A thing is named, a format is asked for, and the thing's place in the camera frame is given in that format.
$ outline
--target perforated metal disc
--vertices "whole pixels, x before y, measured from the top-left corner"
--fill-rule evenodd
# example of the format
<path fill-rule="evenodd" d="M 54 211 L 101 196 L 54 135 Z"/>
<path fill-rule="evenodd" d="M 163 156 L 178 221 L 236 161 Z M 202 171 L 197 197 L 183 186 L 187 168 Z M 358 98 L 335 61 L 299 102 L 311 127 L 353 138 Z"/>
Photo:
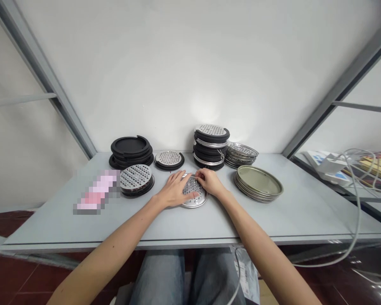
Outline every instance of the perforated metal disc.
<path fill-rule="evenodd" d="M 120 186 L 123 190 L 138 189 L 151 179 L 151 169 L 144 164 L 136 164 L 126 168 L 120 174 Z"/>
<path fill-rule="evenodd" d="M 188 182 L 185 184 L 185 187 L 183 189 L 183 194 L 189 194 L 191 192 L 198 192 L 199 197 L 196 197 L 194 199 L 188 200 L 184 202 L 182 205 L 187 208 L 197 208 L 200 207 L 202 204 L 204 204 L 209 197 L 209 193 L 206 192 L 206 190 L 202 187 L 202 185 L 196 181 L 195 175 L 192 174 L 192 176 L 189 178 Z"/>
<path fill-rule="evenodd" d="M 203 132 L 209 136 L 224 136 L 226 134 L 226 131 L 223 127 L 212 124 L 201 124 L 195 127 L 195 131 L 196 130 L 199 130 L 200 132 Z"/>
<path fill-rule="evenodd" d="M 243 144 L 239 143 L 234 143 L 230 142 L 229 143 L 229 152 L 233 152 L 234 154 L 239 154 L 241 156 L 246 156 L 246 157 L 257 157 L 258 156 L 258 151 L 255 149 L 252 149 L 251 147 L 248 147 Z"/>
<path fill-rule="evenodd" d="M 174 150 L 164 150 L 155 156 L 155 161 L 166 166 L 174 166 L 182 161 L 182 156 Z"/>

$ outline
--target round grater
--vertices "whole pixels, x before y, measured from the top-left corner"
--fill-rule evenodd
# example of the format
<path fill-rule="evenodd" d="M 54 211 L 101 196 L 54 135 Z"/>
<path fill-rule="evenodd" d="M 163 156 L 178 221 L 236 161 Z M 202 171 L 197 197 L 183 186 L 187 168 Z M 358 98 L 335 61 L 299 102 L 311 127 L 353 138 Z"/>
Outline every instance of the round grater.
<path fill-rule="evenodd" d="M 155 164 L 158 168 L 172 171 L 180 168 L 185 158 L 180 152 L 174 150 L 163 150 L 155 156 Z"/>
<path fill-rule="evenodd" d="M 183 189 L 183 194 L 189 194 L 191 192 L 198 192 L 199 196 L 190 200 L 185 201 L 182 205 L 187 208 L 197 208 L 204 204 L 209 197 L 209 193 L 202 187 L 202 185 L 195 179 L 195 175 L 192 174 L 185 187 Z"/>
<path fill-rule="evenodd" d="M 217 125 L 201 124 L 195 127 L 195 136 L 206 143 L 224 144 L 230 137 L 230 132 Z"/>
<path fill-rule="evenodd" d="M 258 151 L 252 149 L 243 144 L 230 142 L 228 151 L 234 155 L 239 155 L 240 157 L 256 158 L 258 156 Z"/>
<path fill-rule="evenodd" d="M 151 179 L 151 169 L 144 164 L 136 164 L 126 168 L 120 174 L 122 191 L 134 192 L 144 187 Z"/>
<path fill-rule="evenodd" d="M 223 127 L 213 124 L 198 125 L 195 127 L 195 131 L 197 130 L 208 136 L 225 136 L 227 133 Z"/>

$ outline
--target stack of black lids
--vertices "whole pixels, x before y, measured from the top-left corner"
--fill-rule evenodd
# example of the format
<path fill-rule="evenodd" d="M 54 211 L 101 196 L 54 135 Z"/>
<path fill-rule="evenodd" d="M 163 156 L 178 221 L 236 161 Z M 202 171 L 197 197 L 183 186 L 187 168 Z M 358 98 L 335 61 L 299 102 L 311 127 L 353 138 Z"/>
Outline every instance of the stack of black lids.
<path fill-rule="evenodd" d="M 162 170 L 174 171 L 185 162 L 183 154 L 175 150 L 163 150 L 155 156 L 155 165 Z"/>
<path fill-rule="evenodd" d="M 229 137 L 230 132 L 226 128 L 212 124 L 196 126 L 193 141 L 195 163 L 199 167 L 221 169 L 224 166 Z"/>
<path fill-rule="evenodd" d="M 152 147 L 142 136 L 119 138 L 112 143 L 111 151 L 109 164 L 114 169 L 124 170 L 136 164 L 149 166 L 154 160 Z"/>
<path fill-rule="evenodd" d="M 154 186 L 154 175 L 144 164 L 132 165 L 120 174 L 120 188 L 127 197 L 138 197 L 148 193 Z"/>

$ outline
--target metal lid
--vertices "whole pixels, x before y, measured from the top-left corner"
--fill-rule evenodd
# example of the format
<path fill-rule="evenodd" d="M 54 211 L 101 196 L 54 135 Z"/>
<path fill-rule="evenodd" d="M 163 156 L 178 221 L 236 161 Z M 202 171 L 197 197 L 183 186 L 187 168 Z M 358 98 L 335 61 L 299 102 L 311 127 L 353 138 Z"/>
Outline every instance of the metal lid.
<path fill-rule="evenodd" d="M 227 133 L 223 127 L 212 124 L 198 125 L 195 127 L 195 131 L 197 130 L 209 136 L 224 136 Z"/>
<path fill-rule="evenodd" d="M 246 145 L 234 143 L 234 142 L 229 143 L 228 151 L 230 153 L 239 154 L 240 156 L 245 156 L 245 157 L 255 158 L 258 156 L 258 151 L 256 151 L 255 149 L 252 149 L 251 147 L 248 147 Z"/>
<path fill-rule="evenodd" d="M 185 201 L 182 205 L 187 208 L 197 208 L 204 204 L 209 197 L 209 193 L 202 187 L 202 185 L 195 179 L 195 175 L 192 174 L 188 182 L 185 184 L 183 189 L 183 194 L 189 194 L 191 192 L 198 192 L 199 196 Z"/>
<path fill-rule="evenodd" d="M 155 156 L 155 161 L 165 166 L 175 166 L 182 161 L 182 156 L 174 150 L 164 150 Z"/>
<path fill-rule="evenodd" d="M 120 186 L 123 190 L 138 189 L 151 179 L 151 169 L 144 164 L 136 164 L 126 168 L 120 174 Z"/>
<path fill-rule="evenodd" d="M 284 191 L 281 182 L 269 172 L 251 165 L 242 165 L 237 169 L 237 175 L 248 188 L 255 192 L 270 196 L 279 196 Z"/>
<path fill-rule="evenodd" d="M 205 142 L 199 138 L 196 139 L 196 142 L 198 142 L 199 144 L 201 144 L 205 147 L 209 147 L 209 148 L 223 148 L 223 147 L 226 147 L 228 145 L 227 141 L 225 141 L 224 143 L 208 143 L 208 142 Z"/>
<path fill-rule="evenodd" d="M 198 158 L 195 153 L 193 152 L 193 157 L 199 162 L 199 163 L 202 163 L 204 165 L 210 165 L 210 166 L 216 166 L 216 165 L 220 165 L 220 164 L 223 164 L 224 162 L 224 158 L 222 158 L 221 161 L 219 162 L 207 162 L 207 161 L 203 161 L 202 159 Z"/>

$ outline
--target metal ring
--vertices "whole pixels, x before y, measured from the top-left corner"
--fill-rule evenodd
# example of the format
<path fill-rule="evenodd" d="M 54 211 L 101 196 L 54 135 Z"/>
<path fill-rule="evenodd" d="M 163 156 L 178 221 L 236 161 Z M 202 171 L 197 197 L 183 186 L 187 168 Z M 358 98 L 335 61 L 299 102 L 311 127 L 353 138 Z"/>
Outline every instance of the metal ring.
<path fill-rule="evenodd" d="M 221 164 L 223 164 L 223 162 L 224 162 L 224 159 L 222 159 L 222 160 L 219 161 L 219 162 L 206 162 L 206 161 L 203 161 L 203 160 L 199 159 L 199 158 L 195 155 L 195 153 L 193 153 L 193 157 L 194 157 L 199 163 L 202 163 L 202 164 L 204 164 L 204 165 L 210 165 L 210 166 L 221 165 Z"/>

